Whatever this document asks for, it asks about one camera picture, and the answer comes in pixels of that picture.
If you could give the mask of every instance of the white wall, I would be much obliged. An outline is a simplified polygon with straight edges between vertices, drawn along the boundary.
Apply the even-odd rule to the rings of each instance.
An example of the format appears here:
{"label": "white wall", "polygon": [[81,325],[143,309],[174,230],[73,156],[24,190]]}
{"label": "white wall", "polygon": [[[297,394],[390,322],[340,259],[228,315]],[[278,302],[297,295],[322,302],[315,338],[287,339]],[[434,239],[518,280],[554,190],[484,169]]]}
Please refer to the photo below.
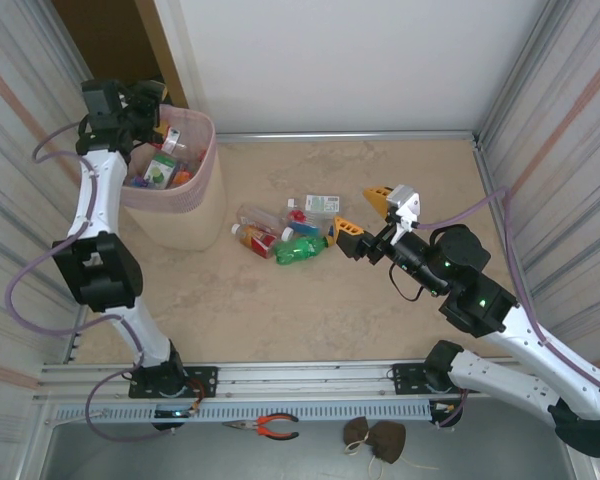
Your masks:
{"label": "white wall", "polygon": [[157,0],[221,132],[473,129],[545,0]]}

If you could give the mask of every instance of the red-handled pliers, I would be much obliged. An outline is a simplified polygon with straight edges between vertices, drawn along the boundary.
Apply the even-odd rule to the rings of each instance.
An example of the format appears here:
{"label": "red-handled pliers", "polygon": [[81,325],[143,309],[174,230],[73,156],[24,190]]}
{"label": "red-handled pliers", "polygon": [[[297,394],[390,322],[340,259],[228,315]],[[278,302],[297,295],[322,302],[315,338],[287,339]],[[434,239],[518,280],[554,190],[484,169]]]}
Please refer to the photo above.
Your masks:
{"label": "red-handled pliers", "polygon": [[255,430],[258,435],[264,435],[272,440],[291,440],[296,438],[299,433],[278,433],[272,432],[263,425],[269,423],[272,420],[289,420],[291,422],[297,422],[298,418],[288,413],[274,413],[267,415],[266,417],[259,417],[257,420],[236,420],[234,422],[224,422],[225,427],[239,428],[240,430]]}

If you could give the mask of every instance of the corrugated metal wall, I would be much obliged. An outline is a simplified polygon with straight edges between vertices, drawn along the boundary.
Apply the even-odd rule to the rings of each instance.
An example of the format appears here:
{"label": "corrugated metal wall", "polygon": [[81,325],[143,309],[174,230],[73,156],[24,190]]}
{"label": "corrugated metal wall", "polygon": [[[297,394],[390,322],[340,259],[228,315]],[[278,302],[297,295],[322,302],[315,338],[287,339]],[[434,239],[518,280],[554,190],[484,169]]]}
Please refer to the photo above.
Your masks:
{"label": "corrugated metal wall", "polygon": [[600,0],[572,2],[485,142],[542,323],[600,365]]}
{"label": "corrugated metal wall", "polygon": [[[47,133],[84,115],[86,75],[57,35],[44,2],[0,2],[0,478],[22,441],[36,377],[62,361],[67,339],[30,333],[8,317],[4,289],[28,260],[64,238],[77,200],[77,169],[66,160],[35,166],[31,149]],[[50,148],[71,149],[67,135]],[[47,327],[70,327],[78,307],[52,262],[16,292],[16,306]]]}

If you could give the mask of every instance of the beige floor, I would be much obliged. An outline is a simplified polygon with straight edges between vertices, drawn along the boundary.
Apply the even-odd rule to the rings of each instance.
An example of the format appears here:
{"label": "beige floor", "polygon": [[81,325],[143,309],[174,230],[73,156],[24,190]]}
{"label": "beige floor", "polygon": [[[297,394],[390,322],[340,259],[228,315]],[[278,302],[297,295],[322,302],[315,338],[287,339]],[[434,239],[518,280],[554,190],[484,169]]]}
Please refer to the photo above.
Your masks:
{"label": "beige floor", "polygon": [[[442,220],[484,196],[465,141],[257,143],[220,149],[228,210],[217,242],[202,253],[153,244],[121,212],[121,237],[142,265],[145,298],[160,329],[186,362],[408,359],[439,339],[479,354],[500,352],[455,330],[423,295],[407,303],[387,277],[387,260],[371,266],[332,248],[287,267],[263,260],[230,234],[244,201],[279,210],[289,196],[338,194],[344,216],[372,232],[383,220],[362,197],[368,186],[406,183],[420,193],[422,222]],[[485,272],[511,289],[488,208],[467,220],[492,253]],[[398,273],[409,295],[417,285]],[[80,363],[127,362],[109,325],[86,332]]]}

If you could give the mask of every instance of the clear plastic bottle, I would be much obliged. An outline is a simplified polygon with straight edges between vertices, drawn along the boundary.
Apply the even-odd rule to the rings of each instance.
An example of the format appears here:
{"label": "clear plastic bottle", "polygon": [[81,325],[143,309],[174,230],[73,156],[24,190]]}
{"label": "clear plastic bottle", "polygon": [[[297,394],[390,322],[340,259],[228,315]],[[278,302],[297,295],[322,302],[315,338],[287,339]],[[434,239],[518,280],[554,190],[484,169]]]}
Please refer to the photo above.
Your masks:
{"label": "clear plastic bottle", "polygon": [[241,244],[263,258],[269,258],[273,255],[274,248],[278,242],[278,238],[275,235],[263,232],[253,225],[240,225],[236,223],[231,227],[231,233],[237,237]]}
{"label": "clear plastic bottle", "polygon": [[238,209],[236,216],[240,224],[253,225],[264,232],[275,235],[283,242],[291,240],[293,236],[293,229],[287,227],[284,219],[251,203],[244,203]]}
{"label": "clear plastic bottle", "polygon": [[159,146],[161,152],[169,154],[180,162],[187,165],[186,170],[195,175],[200,168],[202,160],[207,153],[205,148],[197,147],[193,129],[179,130],[169,126],[164,135],[164,142]]}
{"label": "clear plastic bottle", "polygon": [[328,234],[333,217],[340,213],[340,197],[336,195],[305,195],[287,201],[285,216],[300,235],[322,237]]}
{"label": "clear plastic bottle", "polygon": [[278,265],[290,265],[319,255],[325,248],[333,245],[333,237],[300,237],[291,243],[276,245]]}

